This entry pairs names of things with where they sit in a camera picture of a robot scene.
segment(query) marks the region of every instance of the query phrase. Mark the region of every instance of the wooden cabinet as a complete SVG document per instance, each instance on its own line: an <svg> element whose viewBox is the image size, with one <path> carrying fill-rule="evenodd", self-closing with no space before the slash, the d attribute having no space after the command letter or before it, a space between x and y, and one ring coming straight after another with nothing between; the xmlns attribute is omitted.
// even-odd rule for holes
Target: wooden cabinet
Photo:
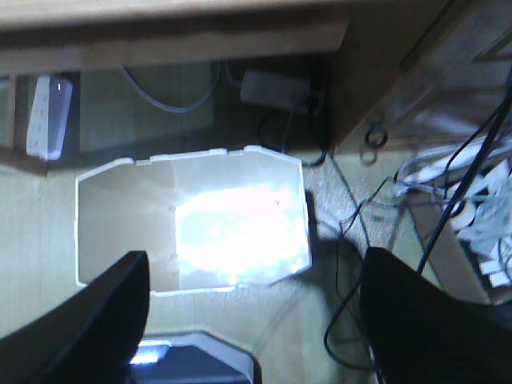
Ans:
<svg viewBox="0 0 512 384"><path fill-rule="evenodd" d="M377 122L387 148L466 140L498 106L512 63L512 3L472 2L357 124L341 150L357 151Z"/></svg>

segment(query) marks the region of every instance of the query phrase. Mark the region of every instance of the tiled floor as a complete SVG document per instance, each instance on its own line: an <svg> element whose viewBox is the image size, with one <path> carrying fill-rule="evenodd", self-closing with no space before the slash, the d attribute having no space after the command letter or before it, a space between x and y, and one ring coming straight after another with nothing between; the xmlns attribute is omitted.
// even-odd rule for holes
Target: tiled floor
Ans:
<svg viewBox="0 0 512 384"><path fill-rule="evenodd" d="M140 79L171 102L186 102L203 92L215 64L139 71ZM190 84L187 78L193 78ZM167 84L178 84L172 89ZM65 151L48 178L0 174L0 335L35 319L78 290L74 280L74 179L117 157L147 158L214 147L255 144L257 121L266 111L243 106L237 91L222 82L215 99L192 114L176 116L148 106L116 70L85 73L81 102L74 98ZM190 95L184 90L192 90ZM313 151L301 153L314 156ZM368 197L411 153L380 154L372 166L355 155L336 157L357 200ZM267 287L229 293L182 294L151 299L146 332L165 334L205 330L245 348L259 361L263 382L366 383L367 374L347 370L323 349L325 328L339 304L334 290L338 222L354 211L333 164L305 169L314 197L313 267ZM391 196L389 186L381 201ZM410 263L421 253L407 212L364 209L372 245L384 246ZM348 291L366 244L357 222L342 242L340 291ZM343 315L332 339L336 351L364 364L366 349L349 315Z"/></svg>

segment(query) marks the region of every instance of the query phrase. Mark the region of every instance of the white plastic bin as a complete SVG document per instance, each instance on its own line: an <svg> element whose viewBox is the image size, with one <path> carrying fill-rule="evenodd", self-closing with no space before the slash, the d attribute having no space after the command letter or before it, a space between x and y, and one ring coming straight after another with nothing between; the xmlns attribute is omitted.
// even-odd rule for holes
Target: white plastic bin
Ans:
<svg viewBox="0 0 512 384"><path fill-rule="evenodd" d="M77 178L77 283L130 250L156 294L276 282L311 265L301 163L248 146L122 158Z"/></svg>

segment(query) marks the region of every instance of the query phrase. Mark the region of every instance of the white cable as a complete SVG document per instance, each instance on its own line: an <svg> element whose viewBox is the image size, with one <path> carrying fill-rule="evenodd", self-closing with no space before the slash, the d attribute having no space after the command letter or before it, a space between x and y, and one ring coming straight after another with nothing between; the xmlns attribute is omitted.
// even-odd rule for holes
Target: white cable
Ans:
<svg viewBox="0 0 512 384"><path fill-rule="evenodd" d="M500 137L500 140L501 141L499 143L499 146L492 151L492 153L489 156L490 158L497 154L503 154L512 149L512 137L510 135L503 135L502 137ZM468 148L472 150L477 150L482 144L482 142L483 138L477 138L470 146L468 146ZM420 155L417 156L416 158L412 158L411 160L405 162L400 167L397 173L397 180L399 182L395 185L395 194L402 195L411 188L435 193L439 191L444 191L441 188L431 187L424 183L444 173L447 159L450 157L450 154L452 154L454 150L456 150L458 147L459 145L452 145L442 146L439 148L434 148L432 150L425 150L421 152ZM421 168L420 171L413 170L412 172L407 172L411 168L415 168L418 164L425 163L429 160L432 161L433 158L438 158L439 156L443 155L445 155L444 158L442 158L441 160L437 160L436 162L434 162L434 164L431 163L429 164L429 166ZM459 161L459 163L457 164L452 163L450 166L450 170L455 170L457 168L467 166L468 162L472 158L473 157L469 156L468 159L465 161ZM429 171L429 176L420 178L420 172L426 173L426 170Z"/></svg>
<svg viewBox="0 0 512 384"><path fill-rule="evenodd" d="M135 79L135 77L132 75L132 73L124 66L120 68L121 73L124 74L126 80L132 85L132 87L137 91L137 93L142 96L149 104L156 106L160 110L164 110L165 112L170 112L172 114L188 114L189 112L192 112L199 108L200 106L204 105L206 102L208 102L212 96L214 95L215 90L218 87L219 80L221 78L222 74L222 63L219 62L218 64L218 71L217 75L215 76L214 84L212 87L203 95L199 100L196 102L193 102L192 104L189 104L188 106L172 106L169 104L165 104L164 102L160 102L153 96L151 96Z"/></svg>
<svg viewBox="0 0 512 384"><path fill-rule="evenodd" d="M224 62L222 64L224 66L224 72L226 73L226 78L227 78L228 83L237 89L241 89L242 82L240 80L237 80L236 78L234 78L233 75L231 74L230 63L227 60L224 60Z"/></svg>

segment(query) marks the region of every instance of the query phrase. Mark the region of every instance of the black cable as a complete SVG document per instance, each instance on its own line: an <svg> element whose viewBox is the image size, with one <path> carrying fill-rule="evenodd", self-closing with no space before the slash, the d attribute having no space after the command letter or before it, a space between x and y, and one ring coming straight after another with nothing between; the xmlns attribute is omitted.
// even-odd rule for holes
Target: black cable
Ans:
<svg viewBox="0 0 512 384"><path fill-rule="evenodd" d="M327 152L329 152L330 140L328 138L324 138L322 140L321 135L318 134L316 124L314 123L314 108L316 107L316 105L312 101L309 101L309 103L310 105L307 114L308 127L310 128L311 134L314 136L316 142L318 143L318 146L322 150L322 153L320 154L320 156L318 156L318 158L316 158L312 162L302 162L302 166L308 168L315 168L326 162Z"/></svg>
<svg viewBox="0 0 512 384"><path fill-rule="evenodd" d="M441 216L438 224L436 225L435 230L432 233L432 236L429 239L429 242L428 242L428 244L425 248L425 251L423 252L423 256L420 260L420 263L418 264L418 268L416 269L416 271L419 274L421 274L423 272L423 270L425 269L425 265L426 265L426 262L428 261L430 253L432 252L432 249L434 248L434 245L435 245L436 241L438 240L439 235L441 234L442 230L444 229L446 223L450 219L451 211L455 207L457 200L459 200L466 194L474 177L476 176L477 172L479 171L480 166L483 164L483 162L486 160L487 156L489 156L489 153L492 151L494 139L498 135L498 132L510 111L511 104L512 104L512 83L510 83L510 81L508 81L508 79L507 79L507 88L506 88L505 98L504 98L503 102L500 104L500 107L498 108L498 113L496 114L496 117L493 120L491 127L489 128L487 136L486 136L482 146L480 147L480 150L478 151L473 162L471 163L470 168L468 169L468 171L462 178L461 183L459 184L454 195L448 202L445 210L442 212L442 216Z"/></svg>
<svg viewBox="0 0 512 384"><path fill-rule="evenodd" d="M510 86L510 84L512 83L512 72L509 73L509 77L508 79L506 80L506 84L507 84L507 87ZM487 126L493 121L493 119L496 117L496 115L498 114L498 111L499 109L502 107L502 104L504 103L504 101L498 106L498 108L496 108L493 113L487 118L487 120L484 121L483 124L480 125L480 127L475 131L473 132L473 134L471 136L468 137L468 139L454 152L454 154L451 155L450 159L448 160L448 163L446 164L445 166L445 171L444 171L444 175L445 175L445 180L444 180L444 199L446 200L447 199L447 194L448 194L448 184L450 182L450 166L451 166L451 163L456 159L457 156L460 155L460 153L473 141L476 139L476 137L484 131L485 128L487 128ZM512 116L509 114L509 125L510 123L512 122ZM501 141L505 135L508 133L507 132L508 130L504 130L502 132L502 134L500 135L500 137L498 138L498 142Z"/></svg>
<svg viewBox="0 0 512 384"><path fill-rule="evenodd" d="M493 121L493 119L496 117L496 114L498 113L498 110L500 108L500 106L498 108L496 108L494 110L494 112L492 113L491 116L489 116L487 118L487 120L484 121L484 123L475 131L473 132L473 134L471 136L468 137L468 139L454 152L454 154L451 155L450 159L448 160L448 162L446 163L446 166L445 166L445 171L444 171L444 175L445 175L445 181L444 181L444 199L446 200L447 197L448 197L448 184L450 182L450 166L451 166L451 163L456 159L457 156L460 155L460 153L469 145L471 144L471 142L473 140L476 139L476 137L484 131L485 128L487 128L487 126Z"/></svg>
<svg viewBox="0 0 512 384"><path fill-rule="evenodd" d="M360 211L361 208L359 208L358 201L356 200L354 193L352 192L352 189L350 188L350 185L349 185L348 181L346 180L345 175L343 174L341 168L339 167L339 164L334 159L334 155L331 152L329 152L328 155L329 155L330 162L332 163L332 165L334 167L334 170L338 174L339 179L343 183L343 185L346 189L346 192L349 195L349 199L352 201L352 204L354 204L355 209L357 211ZM366 224L361 216L359 216L359 222L361 223L362 232L365 236L366 244L368 245L368 247L370 247L371 244L370 244L370 235L368 234L368 228L366 228Z"/></svg>
<svg viewBox="0 0 512 384"><path fill-rule="evenodd" d="M512 274L510 274L510 270L509 270L509 263L510 263L510 260L512 260L512 255L509 256L508 258L506 258L506 260L504 259L503 251L502 251L502 243L503 243L503 241L501 239L499 239L498 240L498 260L499 260L499 263L500 263L500 266L501 266L503 272L509 279L509 284L512 284Z"/></svg>
<svg viewBox="0 0 512 384"><path fill-rule="evenodd" d="M334 160L334 156L332 154L330 154L330 158L331 160ZM345 184L345 187L347 189L347 193L348 195L350 196L350 199L352 200L352 203L354 203L354 205L356 206L356 210L355 212L350 216L351 218L351 223L350 225L346 228L346 230L344 230L342 228L342 221L340 221L340 234L338 236L338 239L336 241L336 279L335 279L335 284L336 284L336 293L337 295L342 298L341 294L339 293L339 290L338 290L338 275L339 275L339 248L338 248L338 245L339 245L339 242L345 238L346 236L346 233L350 230L350 228L352 227L352 225L354 224L356 218L360 215L361 213L361 209L362 209L362 206L364 203L366 202L372 202L373 199L378 195L378 193L382 190L382 188L384 187L384 185L389 181L389 180L393 180L392 177L388 177L388 178L385 178L381 184L378 186L378 188L372 193L372 195L370 195L368 198L364 199L361 203L357 204L357 201L355 200L355 196L354 196L354 193L352 192L352 189L348 186L348 182L346 181L346 178L345 178L345 175L343 174L343 172L341 172L341 170L339 169L338 167L338 164L336 163L336 161L333 162L333 164L335 164L335 168L337 167L338 170L339 170L339 175L340 175L340 179L342 180L343 184ZM380 375L380 372L379 372L379 369L377 367L377 365L372 362L372 364L370 366L361 366L359 364L354 364L352 362L348 362L347 360L343 359L343 358L340 358L339 356L337 356L333 351L332 349L330 348L330 345L329 345L329 336L330 336L330 332L332 331L334 325L338 322L339 318L341 317L343 311L345 309L348 309L348 311L350 312L350 314L352 315L352 318L354 319L355 323L356 323L356 326L359 328L359 331L361 334L364 335L364 331L363 331L363 328L362 328L362 325L360 324L360 322L358 321L357 317L355 316L354 312L348 307L350 301L352 300L353 297L355 297L357 291L358 291L358 288L359 288L359 285L361 284L361 274L359 274L357 280L356 280L356 283L354 284L354 286L350 289L350 292L348 293L347 296L345 296L344 298L342 298L342 302L341 304L339 305L339 307L337 308L336 312L334 313L332 319L330 320L330 323L328 325L328 327L326 328L326 332L324 333L324 339L323 339L323 343L324 343L324 347L326 349L326 352L328 353L328 355L333 359L335 360L338 364L342 365L342 366L345 366L349 369L352 369L352 370L360 370L360 371L363 371L363 372L375 372L376 375L377 375L377 379L378 379L378 382L382 382L382 377Z"/></svg>
<svg viewBox="0 0 512 384"><path fill-rule="evenodd" d="M397 204L387 204L387 203L384 203L384 202L374 202L373 199L375 197L377 197L378 193L381 191L381 189L384 187L384 185L386 184L386 182L388 181L393 181L394 178L392 178L391 176L388 176L387 178L385 178L382 183L380 184L380 186L376 189L376 191L371 195L369 196L368 198L362 200L361 203L359 203L358 207L363 205L372 205L372 206L376 206L378 208L382 208L382 209L385 209L385 210L397 210L399 208L402 208L404 205L407 205L407 206L444 206L445 204L447 204L448 202L450 202L449 200L441 200L441 201L425 201L425 202L411 202L411 203L407 203L405 200L404 201L401 201L400 203L397 203ZM456 202L461 202L461 201L464 201L464 200L470 200L470 198L461 198L459 200L457 200ZM354 211L353 214L351 214L350 216L348 216L347 218L344 218L341 220L341 222L348 222L349 220L353 221L354 220L354 215L356 214L356 210Z"/></svg>
<svg viewBox="0 0 512 384"><path fill-rule="evenodd" d="M316 220L316 223L329 229L336 236L339 235L339 230L337 230L333 225L329 224L328 222L324 222L323 220Z"/></svg>
<svg viewBox="0 0 512 384"><path fill-rule="evenodd" d="M285 154L288 154L288 144L286 142L286 140L283 141L282 143L282 149L285 149L284 151L283 150L279 150L278 148L275 148L273 147L272 145L270 145L268 142L266 142L265 138L264 138L264 134L263 134L263 129L265 128L265 125L274 117L278 114L278 110L271 110L269 113L265 114L261 120L258 122L258 125L257 125L257 128L256 128L256 135L258 136L258 141L260 143L261 146L264 146L265 148L269 148L271 150L275 150L277 152L283 152ZM292 123L292 118L293 118L293 113L290 113L289 114L289 117L288 119L286 120L286 123L285 123L285 126L284 126L284 134L283 134L283 138L284 139L287 139L288 136L289 136L289 133L290 133L290 129L291 129L291 123ZM319 142L321 141L318 136L316 135L316 125L314 124L314 116L310 113L308 113L308 127L310 128L310 131L312 134L314 134L314 138L315 138L315 141ZM304 167L308 167L308 168L315 168L317 166L320 166L322 165L325 160L326 160L326 157L327 157L327 152L328 152L328 149L325 148L325 144L321 143L319 144L322 146L321 150L322 150L322 153L320 154L320 156L318 156L318 158L316 158L315 160L311 161L311 162L307 162L305 160L302 160L302 166Z"/></svg>
<svg viewBox="0 0 512 384"><path fill-rule="evenodd" d="M342 303L336 309L336 312L334 313L334 316L330 320L329 325L326 328L326 332L324 333L323 345L324 345L324 348L326 349L326 352L328 353L328 355L333 360L335 360L338 364L340 364L342 366L345 366L347 368L350 368L352 370L360 370L360 371L363 371L363 372L373 372L373 371L376 371L376 369L377 369L377 367L375 365L372 365L372 366L360 366L359 364L354 364L352 362L348 362L348 361L344 360L343 358L340 358L339 356L337 356L332 351L332 349L330 348L330 345L329 345L329 335L330 335L330 332L332 331L334 325L338 321L338 319L341 316L342 312L345 310L345 308L349 305L349 303L352 300L352 298L358 292L358 288L359 288L360 284L361 284L361 276L358 277L358 280L352 286L352 288L350 289L350 292L348 293L348 295L345 296L345 298L342 300Z"/></svg>

